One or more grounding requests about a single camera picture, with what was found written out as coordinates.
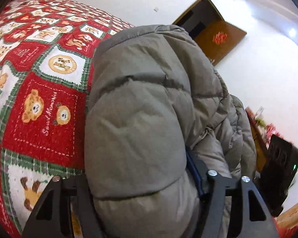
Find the grey puffer jacket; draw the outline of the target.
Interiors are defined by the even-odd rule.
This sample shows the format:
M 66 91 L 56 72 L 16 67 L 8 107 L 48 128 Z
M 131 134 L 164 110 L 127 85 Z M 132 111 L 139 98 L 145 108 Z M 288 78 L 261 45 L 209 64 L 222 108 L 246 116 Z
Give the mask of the grey puffer jacket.
M 192 237 L 201 204 L 186 148 L 228 178 L 254 177 L 242 102 L 175 25 L 140 26 L 94 54 L 85 173 L 109 237 Z

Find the brown wooden dresser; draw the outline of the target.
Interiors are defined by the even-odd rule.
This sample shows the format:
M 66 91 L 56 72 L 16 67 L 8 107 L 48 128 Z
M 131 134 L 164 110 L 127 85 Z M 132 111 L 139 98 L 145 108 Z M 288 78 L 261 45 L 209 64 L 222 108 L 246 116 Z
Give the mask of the brown wooden dresser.
M 256 147 L 256 154 L 257 154 L 256 170 L 260 173 L 268 160 L 269 153 L 268 153 L 266 144 L 265 144 L 265 142 L 259 132 L 259 129 L 256 125 L 254 113 L 252 112 L 252 110 L 249 107 L 246 107 L 245 111 L 246 111 L 248 119 L 249 119 L 251 132 L 252 132 L 253 140 L 254 140 L 255 147 Z

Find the red white floral cloth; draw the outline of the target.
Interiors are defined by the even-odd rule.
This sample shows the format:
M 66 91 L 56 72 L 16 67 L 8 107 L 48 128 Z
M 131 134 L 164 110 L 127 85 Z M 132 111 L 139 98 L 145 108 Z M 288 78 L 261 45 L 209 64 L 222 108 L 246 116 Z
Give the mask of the red white floral cloth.
M 275 125 L 273 125 L 273 124 L 268 124 L 268 125 L 266 125 L 266 129 L 265 129 L 265 138 L 266 138 L 266 141 L 267 141 L 268 143 L 270 142 L 271 137 L 272 137 L 273 135 L 276 135 L 276 136 L 279 135 L 279 132 L 276 130 Z

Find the green item on dresser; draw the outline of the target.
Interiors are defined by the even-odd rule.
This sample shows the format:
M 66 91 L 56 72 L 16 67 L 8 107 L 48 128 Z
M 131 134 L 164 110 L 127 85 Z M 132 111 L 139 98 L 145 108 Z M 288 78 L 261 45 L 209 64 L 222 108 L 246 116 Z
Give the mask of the green item on dresser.
M 262 128 L 266 128 L 263 111 L 264 111 L 264 108 L 261 106 L 255 113 L 254 119 L 255 119 L 255 122 L 257 123 L 257 125 L 261 126 Z

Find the brown wooden door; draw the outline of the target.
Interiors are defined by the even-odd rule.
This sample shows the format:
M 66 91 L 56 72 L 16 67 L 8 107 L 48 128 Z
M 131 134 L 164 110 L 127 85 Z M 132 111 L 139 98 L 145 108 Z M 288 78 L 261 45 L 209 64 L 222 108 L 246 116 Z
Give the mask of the brown wooden door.
M 216 66 L 246 36 L 246 32 L 224 20 L 215 20 L 194 41 Z

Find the red double-happiness door sticker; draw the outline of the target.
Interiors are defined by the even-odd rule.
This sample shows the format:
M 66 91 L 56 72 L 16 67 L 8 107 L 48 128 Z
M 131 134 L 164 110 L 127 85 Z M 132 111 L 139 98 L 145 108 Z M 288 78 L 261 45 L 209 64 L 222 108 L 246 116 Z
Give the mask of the red double-happiness door sticker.
M 221 45 L 226 42 L 228 35 L 224 32 L 219 31 L 217 34 L 213 36 L 213 43 L 216 45 Z

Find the red white patchwork bedspread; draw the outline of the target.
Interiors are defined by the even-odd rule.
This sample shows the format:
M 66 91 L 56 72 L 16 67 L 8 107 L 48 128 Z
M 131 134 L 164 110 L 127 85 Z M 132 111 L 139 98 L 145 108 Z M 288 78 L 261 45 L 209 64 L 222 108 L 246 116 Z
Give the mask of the red white patchwork bedspread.
M 0 14 L 0 223 L 20 237 L 55 175 L 84 168 L 92 58 L 130 23 L 72 0 L 12 0 Z

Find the dark wooden door frame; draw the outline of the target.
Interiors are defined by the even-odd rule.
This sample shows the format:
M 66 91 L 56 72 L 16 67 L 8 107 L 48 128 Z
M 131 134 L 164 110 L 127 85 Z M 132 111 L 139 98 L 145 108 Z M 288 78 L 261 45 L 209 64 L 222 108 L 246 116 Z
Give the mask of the dark wooden door frame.
M 196 0 L 174 22 L 195 39 L 209 24 L 224 20 L 211 0 Z

